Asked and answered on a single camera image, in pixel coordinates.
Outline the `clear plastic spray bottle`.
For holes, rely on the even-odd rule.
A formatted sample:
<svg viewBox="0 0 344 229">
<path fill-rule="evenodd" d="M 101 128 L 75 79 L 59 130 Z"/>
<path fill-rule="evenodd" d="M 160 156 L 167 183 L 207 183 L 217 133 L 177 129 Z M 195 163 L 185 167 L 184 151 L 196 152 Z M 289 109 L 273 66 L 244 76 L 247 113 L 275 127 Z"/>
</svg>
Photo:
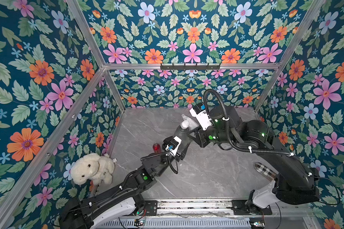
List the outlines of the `clear plastic spray bottle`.
<svg viewBox="0 0 344 229">
<path fill-rule="evenodd" d="M 187 150 L 191 144 L 192 139 L 189 137 L 189 132 L 189 129 L 182 129 L 181 127 L 178 127 L 174 133 L 174 136 L 177 136 L 181 139 L 181 143 L 176 153 L 179 158 L 178 160 L 183 160 L 185 158 Z"/>
</svg>

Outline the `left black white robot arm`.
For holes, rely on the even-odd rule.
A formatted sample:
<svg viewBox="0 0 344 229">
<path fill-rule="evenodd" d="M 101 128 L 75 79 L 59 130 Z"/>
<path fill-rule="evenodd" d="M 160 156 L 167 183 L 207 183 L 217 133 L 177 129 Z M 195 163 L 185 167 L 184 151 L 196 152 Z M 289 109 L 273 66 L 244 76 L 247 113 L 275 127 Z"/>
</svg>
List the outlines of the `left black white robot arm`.
<svg viewBox="0 0 344 229">
<path fill-rule="evenodd" d="M 173 162 L 182 160 L 191 139 L 168 138 L 166 149 L 141 158 L 142 165 L 126 175 L 117 186 L 91 198 L 69 201 L 59 216 L 61 229 L 96 229 L 102 224 L 128 215 L 138 215 L 145 209 L 142 193 L 156 184 L 156 178 Z"/>
</svg>

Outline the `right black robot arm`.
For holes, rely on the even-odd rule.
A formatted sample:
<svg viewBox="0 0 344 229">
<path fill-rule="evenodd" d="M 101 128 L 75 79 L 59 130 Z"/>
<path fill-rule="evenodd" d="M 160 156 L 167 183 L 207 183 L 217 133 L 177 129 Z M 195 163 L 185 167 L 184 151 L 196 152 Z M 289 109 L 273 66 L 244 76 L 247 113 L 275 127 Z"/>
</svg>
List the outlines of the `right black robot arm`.
<svg viewBox="0 0 344 229">
<path fill-rule="evenodd" d="M 315 185 L 318 172 L 306 168 L 264 122 L 242 121 L 236 109 L 225 105 L 213 89 L 204 92 L 202 103 L 193 106 L 190 114 L 200 125 L 193 132 L 201 148 L 228 143 L 234 150 L 258 155 L 277 171 L 268 185 L 251 191 L 247 207 L 263 209 L 277 202 L 301 205 L 320 200 Z"/>
</svg>

